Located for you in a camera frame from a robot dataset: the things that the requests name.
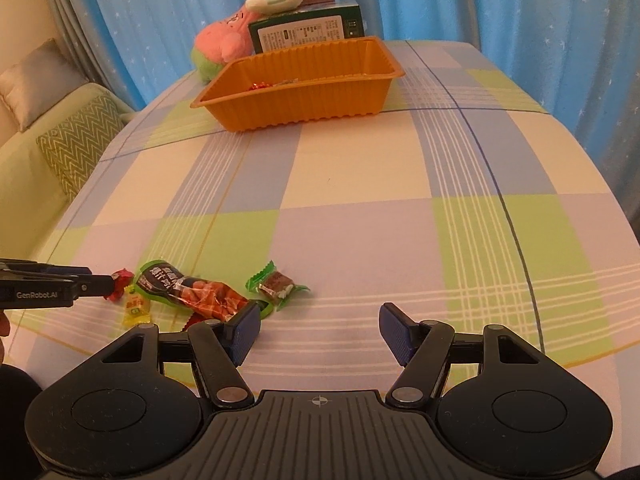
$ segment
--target orange plastic tray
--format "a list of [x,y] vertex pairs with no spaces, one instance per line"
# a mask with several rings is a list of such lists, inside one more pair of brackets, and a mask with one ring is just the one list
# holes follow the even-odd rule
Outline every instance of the orange plastic tray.
[[[328,41],[243,57],[226,65],[191,104],[230,132],[377,114],[404,70],[376,37]],[[270,84],[251,90],[254,83]]]

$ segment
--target product label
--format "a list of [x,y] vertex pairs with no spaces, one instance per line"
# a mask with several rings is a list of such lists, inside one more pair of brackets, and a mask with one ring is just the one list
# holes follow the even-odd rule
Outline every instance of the product label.
[[327,16],[264,27],[258,30],[258,37],[262,51],[268,52],[320,41],[343,40],[344,29],[340,16]]
[[176,283],[183,279],[182,273],[174,266],[156,261],[142,271],[137,284],[147,294],[172,300]]
[[57,292],[18,292],[15,297],[18,300],[49,300],[57,298]]

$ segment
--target sausage snack package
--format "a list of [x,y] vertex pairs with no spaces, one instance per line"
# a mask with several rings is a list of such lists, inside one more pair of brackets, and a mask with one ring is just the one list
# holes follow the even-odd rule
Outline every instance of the sausage snack package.
[[225,283],[185,276],[164,260],[142,266],[134,279],[134,288],[150,300],[187,306],[204,319],[223,322],[249,303]]

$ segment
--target green zigzag pillow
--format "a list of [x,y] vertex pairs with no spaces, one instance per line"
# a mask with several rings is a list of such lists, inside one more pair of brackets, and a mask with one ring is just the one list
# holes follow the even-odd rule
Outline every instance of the green zigzag pillow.
[[38,137],[40,151],[69,200],[78,195],[123,127],[116,104],[104,94]]

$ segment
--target black handheld controller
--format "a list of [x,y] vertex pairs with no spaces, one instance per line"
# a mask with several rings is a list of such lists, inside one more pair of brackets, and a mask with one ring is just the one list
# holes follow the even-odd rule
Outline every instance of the black handheld controller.
[[[42,392],[26,416],[42,480],[597,479],[603,400],[501,325],[482,335],[413,322],[392,303],[380,333],[404,371],[377,391],[263,391],[236,370],[257,303],[228,323],[139,325]],[[190,363],[200,393],[164,377]],[[477,377],[442,394],[451,364]]]

